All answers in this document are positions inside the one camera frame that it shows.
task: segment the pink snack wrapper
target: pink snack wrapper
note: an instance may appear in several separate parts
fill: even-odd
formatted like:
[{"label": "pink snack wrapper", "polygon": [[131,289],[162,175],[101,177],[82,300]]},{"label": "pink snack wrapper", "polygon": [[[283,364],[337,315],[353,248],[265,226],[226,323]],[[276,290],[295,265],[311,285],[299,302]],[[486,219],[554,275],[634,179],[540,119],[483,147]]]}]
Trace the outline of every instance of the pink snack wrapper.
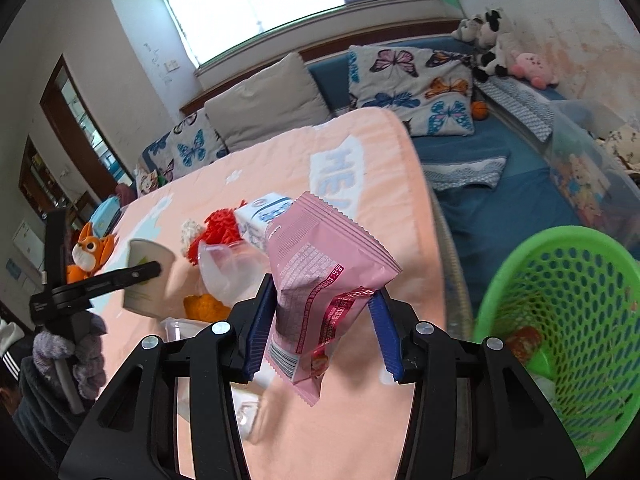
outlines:
[{"label": "pink snack wrapper", "polygon": [[309,192],[265,237],[278,291],[266,358],[313,406],[339,339],[402,269],[373,236]]}]

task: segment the mesh basket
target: mesh basket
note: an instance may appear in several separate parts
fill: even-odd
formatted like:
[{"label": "mesh basket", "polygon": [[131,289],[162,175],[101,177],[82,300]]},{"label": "mesh basket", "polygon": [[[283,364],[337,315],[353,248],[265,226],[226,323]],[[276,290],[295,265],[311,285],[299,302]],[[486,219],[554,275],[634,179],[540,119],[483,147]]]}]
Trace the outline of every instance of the mesh basket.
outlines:
[{"label": "mesh basket", "polygon": [[556,382],[553,406],[587,474],[640,408],[640,270],[616,241],[578,226],[543,231],[502,264],[474,340],[523,326],[543,337],[527,368]]}]

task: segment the beige cushion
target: beige cushion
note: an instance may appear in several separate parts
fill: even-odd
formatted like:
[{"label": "beige cushion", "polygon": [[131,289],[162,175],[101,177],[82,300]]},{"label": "beige cushion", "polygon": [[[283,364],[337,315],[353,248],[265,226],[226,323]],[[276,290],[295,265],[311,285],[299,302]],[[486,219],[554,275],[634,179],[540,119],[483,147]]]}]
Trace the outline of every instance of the beige cushion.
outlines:
[{"label": "beige cushion", "polygon": [[209,99],[204,109],[230,152],[332,118],[297,52]]}]

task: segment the orange snack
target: orange snack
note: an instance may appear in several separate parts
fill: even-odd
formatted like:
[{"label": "orange snack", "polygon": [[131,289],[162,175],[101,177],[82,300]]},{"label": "orange snack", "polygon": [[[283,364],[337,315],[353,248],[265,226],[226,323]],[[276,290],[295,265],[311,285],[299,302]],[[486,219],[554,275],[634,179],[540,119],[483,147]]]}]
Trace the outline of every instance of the orange snack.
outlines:
[{"label": "orange snack", "polygon": [[187,319],[195,319],[206,323],[225,320],[231,309],[210,294],[187,296],[182,300]]}]

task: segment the clear plastic container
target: clear plastic container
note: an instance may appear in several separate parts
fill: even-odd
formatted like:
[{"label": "clear plastic container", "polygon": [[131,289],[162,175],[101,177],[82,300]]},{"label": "clear plastic container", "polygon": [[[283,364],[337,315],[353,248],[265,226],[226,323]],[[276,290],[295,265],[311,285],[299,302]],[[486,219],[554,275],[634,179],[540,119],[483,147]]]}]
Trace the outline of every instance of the clear plastic container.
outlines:
[{"label": "clear plastic container", "polygon": [[198,246],[198,268],[204,289],[226,306],[254,298],[265,273],[269,272],[267,257],[243,241],[230,245]]},{"label": "clear plastic container", "polygon": [[[195,337],[200,330],[209,326],[210,323],[192,319],[174,319],[173,317],[168,317],[162,322],[162,325],[166,330],[166,340],[169,342]],[[254,380],[249,383],[249,385],[232,385],[231,394],[234,401],[234,408],[236,409],[236,421],[238,422],[238,431],[241,438],[247,439],[251,435],[258,410],[260,409],[260,396],[262,392],[267,389],[274,376],[275,371],[263,360],[260,371],[254,375]],[[187,422],[191,421],[188,377],[178,378],[177,411],[178,415],[184,420]]]},{"label": "clear plastic container", "polygon": [[554,134],[546,158],[552,180],[583,225],[638,250],[640,190],[594,140],[607,138],[624,121],[596,101],[556,101],[551,106]]}]

